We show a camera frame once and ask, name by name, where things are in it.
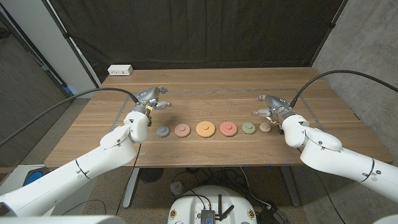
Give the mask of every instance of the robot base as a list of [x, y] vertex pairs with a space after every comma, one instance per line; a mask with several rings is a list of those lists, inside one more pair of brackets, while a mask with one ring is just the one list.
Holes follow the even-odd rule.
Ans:
[[[219, 195], [221, 195], [221, 211], [224, 213], [233, 205], [232, 210], [226, 215], [222, 221], [204, 220], [201, 218], [201, 213], [203, 210], [203, 203], [192, 191], [188, 191], [183, 195], [190, 196], [182, 196], [177, 199], [169, 213], [168, 224], [189, 224], [189, 223], [244, 223], [244, 224], [256, 224], [256, 214], [254, 213], [253, 206], [247, 201], [242, 195], [237, 192], [228, 189], [222, 186], [215, 185], [205, 185], [200, 186], [195, 189], [192, 189], [197, 195], [205, 196], [209, 199], [211, 203], [211, 210], [215, 211], [214, 213], [218, 214], [218, 201]], [[203, 202], [205, 203], [206, 213], [209, 212], [209, 203], [206, 198], [201, 197]]]

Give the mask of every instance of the tan disc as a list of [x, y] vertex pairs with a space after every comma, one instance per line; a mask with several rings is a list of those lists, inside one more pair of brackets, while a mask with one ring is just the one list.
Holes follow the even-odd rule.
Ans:
[[262, 124], [260, 124], [260, 130], [262, 132], [270, 132], [271, 126], [269, 126], [269, 124], [267, 124], [267, 123], [262, 123]]

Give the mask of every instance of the table leg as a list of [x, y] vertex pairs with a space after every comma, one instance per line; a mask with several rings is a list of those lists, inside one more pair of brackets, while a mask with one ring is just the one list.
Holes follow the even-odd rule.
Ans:
[[131, 176], [129, 182], [127, 183], [126, 190], [124, 191], [123, 208], [129, 208], [132, 203], [132, 198], [136, 191], [138, 185], [138, 178], [139, 178], [139, 168], [134, 168], [131, 172]]
[[293, 180], [292, 171], [289, 166], [280, 167], [280, 171], [282, 171], [282, 175], [284, 176], [284, 180], [286, 183], [287, 190], [289, 191], [290, 199], [292, 200], [292, 205], [295, 207], [300, 206], [300, 199], [297, 193], [296, 184]]

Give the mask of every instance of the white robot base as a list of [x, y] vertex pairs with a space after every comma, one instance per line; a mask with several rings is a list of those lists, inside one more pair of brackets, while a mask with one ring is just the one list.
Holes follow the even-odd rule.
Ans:
[[[205, 197], [211, 203], [211, 210]], [[199, 198], [203, 200], [206, 211], [203, 211], [203, 203]], [[173, 203], [167, 223], [256, 224], [257, 220], [253, 206], [242, 195], [226, 187], [204, 185], [186, 192]]]

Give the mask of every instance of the black curtain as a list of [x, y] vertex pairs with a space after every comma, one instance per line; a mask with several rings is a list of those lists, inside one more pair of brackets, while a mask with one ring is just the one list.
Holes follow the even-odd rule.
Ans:
[[341, 2], [51, 0], [98, 78], [134, 69], [306, 67]]

